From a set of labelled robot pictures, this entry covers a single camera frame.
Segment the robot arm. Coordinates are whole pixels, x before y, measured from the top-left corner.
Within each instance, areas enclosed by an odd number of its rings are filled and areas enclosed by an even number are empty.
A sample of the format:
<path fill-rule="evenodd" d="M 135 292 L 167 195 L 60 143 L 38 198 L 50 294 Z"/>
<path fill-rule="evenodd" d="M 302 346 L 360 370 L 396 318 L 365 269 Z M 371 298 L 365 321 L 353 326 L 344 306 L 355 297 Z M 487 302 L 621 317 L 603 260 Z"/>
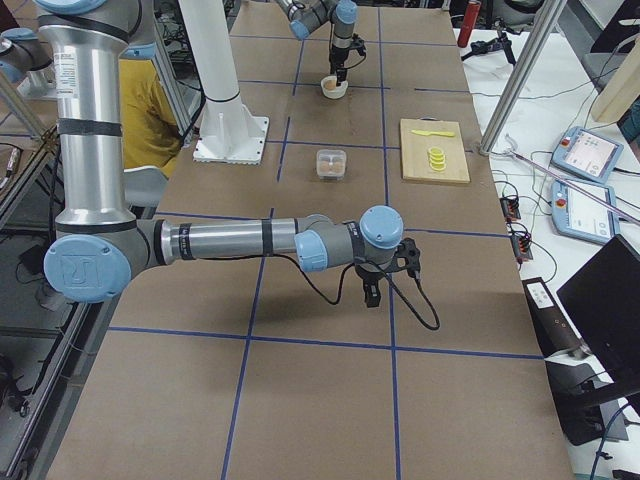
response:
<path fill-rule="evenodd" d="M 366 59 L 365 41 L 355 32 L 358 20 L 358 5 L 352 0 L 303 1 L 277 0 L 289 21 L 289 27 L 298 40 L 307 39 L 313 32 L 326 23 L 331 25 L 329 64 L 330 74 L 336 77 L 336 86 L 342 86 L 347 80 L 347 72 L 357 64 L 347 66 L 351 51 L 356 51 L 361 62 Z"/>
<path fill-rule="evenodd" d="M 354 268 L 373 307 L 381 279 L 399 271 L 419 277 L 419 250 L 387 206 L 343 223 L 319 214 L 180 225 L 138 219 L 124 194 L 119 60 L 153 54 L 152 3 L 41 1 L 38 21 L 53 50 L 64 174 L 65 207 L 44 259 L 56 291 L 99 303 L 141 272 L 177 260 L 281 257 L 303 274 Z"/>

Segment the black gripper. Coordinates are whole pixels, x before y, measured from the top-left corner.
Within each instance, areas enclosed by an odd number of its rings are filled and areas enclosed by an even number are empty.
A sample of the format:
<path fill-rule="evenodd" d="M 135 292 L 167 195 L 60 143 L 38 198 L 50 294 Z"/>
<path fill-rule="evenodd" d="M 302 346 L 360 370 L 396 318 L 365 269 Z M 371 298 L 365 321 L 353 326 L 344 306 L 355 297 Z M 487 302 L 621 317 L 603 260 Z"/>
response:
<path fill-rule="evenodd" d="M 389 279 L 392 273 L 405 271 L 413 280 L 419 280 L 419 249 L 412 238 L 404 238 L 388 260 L 356 259 L 355 271 L 362 280 L 366 306 L 378 307 L 381 301 L 379 281 L 383 278 Z"/>
<path fill-rule="evenodd" d="M 350 39 L 332 37 L 329 50 L 330 74 L 336 75 L 338 84 L 346 81 L 348 70 L 346 62 L 352 51 L 356 51 L 363 59 L 366 58 L 365 42 L 359 35 L 353 34 Z"/>

